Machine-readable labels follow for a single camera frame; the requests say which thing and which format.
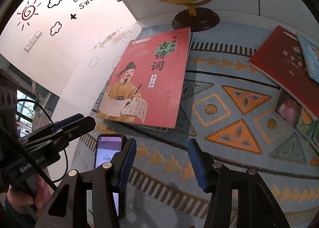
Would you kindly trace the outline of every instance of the yellow robe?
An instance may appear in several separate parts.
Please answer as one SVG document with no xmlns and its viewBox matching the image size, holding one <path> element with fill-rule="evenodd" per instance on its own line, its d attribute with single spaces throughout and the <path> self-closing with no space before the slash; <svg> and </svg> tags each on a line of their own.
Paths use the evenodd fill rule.
<svg viewBox="0 0 319 228">
<path fill-rule="evenodd" d="M 132 98 L 136 90 L 137 87 L 135 87 L 131 81 L 128 81 L 125 84 L 116 82 L 114 85 L 108 86 L 105 93 L 112 99 L 115 99 L 116 97 L 123 97 L 121 100 L 125 100 Z M 142 98 L 140 91 L 137 91 L 134 97 Z M 101 111 L 97 111 L 96 117 L 127 123 L 132 123 L 135 120 L 135 116 L 109 116 Z"/>
</svg>

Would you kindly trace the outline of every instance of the blue book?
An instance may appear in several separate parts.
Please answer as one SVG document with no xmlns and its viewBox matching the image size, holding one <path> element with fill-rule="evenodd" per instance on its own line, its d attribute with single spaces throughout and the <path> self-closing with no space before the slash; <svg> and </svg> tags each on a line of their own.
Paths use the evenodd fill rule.
<svg viewBox="0 0 319 228">
<path fill-rule="evenodd" d="M 319 83 L 319 48 L 312 42 L 297 34 L 309 76 Z"/>
</svg>

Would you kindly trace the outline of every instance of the human hand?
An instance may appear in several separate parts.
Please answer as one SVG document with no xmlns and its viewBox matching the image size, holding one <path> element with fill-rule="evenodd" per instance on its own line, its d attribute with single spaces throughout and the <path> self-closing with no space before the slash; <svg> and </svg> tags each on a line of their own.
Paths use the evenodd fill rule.
<svg viewBox="0 0 319 228">
<path fill-rule="evenodd" d="M 37 210 L 36 215 L 39 217 L 45 205 L 49 201 L 51 194 L 49 191 L 48 184 L 44 182 L 44 180 L 40 177 L 40 175 L 36 174 L 36 183 L 37 183 L 37 191 L 36 196 L 33 198 L 29 194 L 23 193 L 16 188 L 10 186 L 9 191 L 7 193 L 8 201 L 12 205 L 12 207 L 21 214 L 26 214 L 27 211 L 24 206 L 35 204 Z"/>
</svg>

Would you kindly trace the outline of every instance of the sun drawing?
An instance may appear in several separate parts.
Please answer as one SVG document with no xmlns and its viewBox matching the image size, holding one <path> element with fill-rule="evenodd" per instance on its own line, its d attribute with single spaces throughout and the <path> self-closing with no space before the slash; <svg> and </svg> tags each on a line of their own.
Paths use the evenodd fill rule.
<svg viewBox="0 0 319 228">
<path fill-rule="evenodd" d="M 22 28 L 21 28 L 22 31 L 23 31 L 25 23 L 27 23 L 27 25 L 30 25 L 27 22 L 27 20 L 29 20 L 33 15 L 38 15 L 38 13 L 35 12 L 35 8 L 38 7 L 41 3 L 37 5 L 36 1 L 37 0 L 34 1 L 33 5 L 29 5 L 29 1 L 28 1 L 28 6 L 26 6 L 21 13 L 17 13 L 17 15 L 21 15 L 21 18 L 22 18 Z"/>
</svg>

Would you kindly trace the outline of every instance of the globe base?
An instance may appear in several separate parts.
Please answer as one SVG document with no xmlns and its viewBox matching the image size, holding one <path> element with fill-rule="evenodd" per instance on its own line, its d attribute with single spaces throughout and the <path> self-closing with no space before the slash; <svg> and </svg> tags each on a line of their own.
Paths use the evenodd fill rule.
<svg viewBox="0 0 319 228">
<path fill-rule="evenodd" d="M 195 16 L 190 16 L 188 10 L 178 13 L 172 22 L 173 28 L 178 30 L 190 27 L 191 32 L 204 31 L 213 28 L 220 21 L 218 14 L 208 8 L 197 7 L 196 12 Z"/>
</svg>

